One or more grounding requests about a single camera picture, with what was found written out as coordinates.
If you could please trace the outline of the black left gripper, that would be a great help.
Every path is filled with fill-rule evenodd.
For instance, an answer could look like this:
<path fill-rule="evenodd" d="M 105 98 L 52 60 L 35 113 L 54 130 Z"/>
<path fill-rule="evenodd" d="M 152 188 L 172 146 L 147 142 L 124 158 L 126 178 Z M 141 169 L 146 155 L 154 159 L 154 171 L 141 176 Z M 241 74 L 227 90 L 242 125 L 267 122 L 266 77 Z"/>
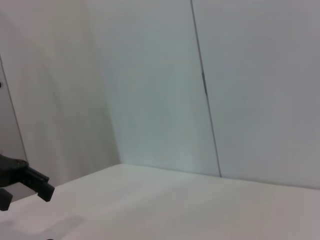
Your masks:
<path fill-rule="evenodd" d="M 0 211 L 7 211 L 13 199 L 13 195 L 3 188 L 16 183 L 16 175 L 22 171 L 22 184 L 45 202 L 51 201 L 55 188 L 49 184 L 50 178 L 28 166 L 25 160 L 0 155 Z"/>

